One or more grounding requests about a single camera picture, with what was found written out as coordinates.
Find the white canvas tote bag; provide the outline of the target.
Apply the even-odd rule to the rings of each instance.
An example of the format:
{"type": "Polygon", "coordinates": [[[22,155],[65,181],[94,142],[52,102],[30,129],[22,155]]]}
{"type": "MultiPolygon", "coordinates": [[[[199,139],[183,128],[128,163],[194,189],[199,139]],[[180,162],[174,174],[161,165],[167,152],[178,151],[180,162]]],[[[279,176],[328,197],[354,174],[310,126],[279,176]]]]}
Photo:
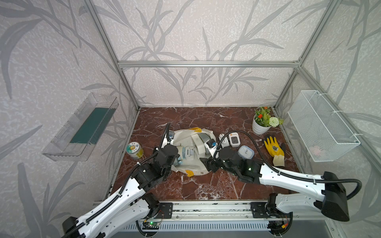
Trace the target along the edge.
{"type": "Polygon", "coordinates": [[[169,131],[170,144],[178,149],[177,158],[171,170],[188,177],[209,173],[201,158],[209,159],[216,151],[216,137],[213,131],[201,128],[169,131]]]}

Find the white digital paw clock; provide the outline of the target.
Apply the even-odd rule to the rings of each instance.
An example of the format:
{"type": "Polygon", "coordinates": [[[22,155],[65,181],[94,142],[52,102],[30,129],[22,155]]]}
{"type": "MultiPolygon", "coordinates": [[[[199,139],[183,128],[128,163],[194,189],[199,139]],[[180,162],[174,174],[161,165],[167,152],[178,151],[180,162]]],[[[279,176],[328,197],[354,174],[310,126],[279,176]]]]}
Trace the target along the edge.
{"type": "Polygon", "coordinates": [[[241,145],[241,140],[237,132],[230,133],[228,136],[229,136],[230,145],[233,148],[237,148],[241,145]]]}

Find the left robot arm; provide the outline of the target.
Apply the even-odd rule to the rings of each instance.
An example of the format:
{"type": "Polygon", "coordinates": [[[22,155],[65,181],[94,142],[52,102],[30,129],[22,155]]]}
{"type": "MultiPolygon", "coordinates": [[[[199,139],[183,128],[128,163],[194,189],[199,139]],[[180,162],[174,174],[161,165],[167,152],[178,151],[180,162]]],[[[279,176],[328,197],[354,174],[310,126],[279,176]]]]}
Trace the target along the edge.
{"type": "Polygon", "coordinates": [[[65,238],[108,238],[132,222],[157,216],[160,202],[150,190],[166,181],[179,158],[178,149],[170,144],[170,125],[160,147],[132,169],[116,192],[88,213],[63,222],[65,238]]]}

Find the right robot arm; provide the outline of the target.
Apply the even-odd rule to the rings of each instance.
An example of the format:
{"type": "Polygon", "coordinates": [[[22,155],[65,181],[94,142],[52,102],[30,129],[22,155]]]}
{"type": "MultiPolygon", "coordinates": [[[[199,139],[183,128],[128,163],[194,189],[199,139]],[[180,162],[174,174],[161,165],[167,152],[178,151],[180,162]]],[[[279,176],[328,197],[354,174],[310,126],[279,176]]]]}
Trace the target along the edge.
{"type": "Polygon", "coordinates": [[[269,213],[293,213],[297,209],[319,211],[332,220],[350,220],[348,200],[359,193],[362,182],[355,178],[339,179],[336,174],[301,174],[270,165],[261,154],[261,162],[245,159],[238,151],[222,148],[214,139],[205,142],[209,158],[201,158],[209,172],[223,169],[243,183],[282,187],[293,191],[291,195],[274,194],[267,201],[269,213]]]}

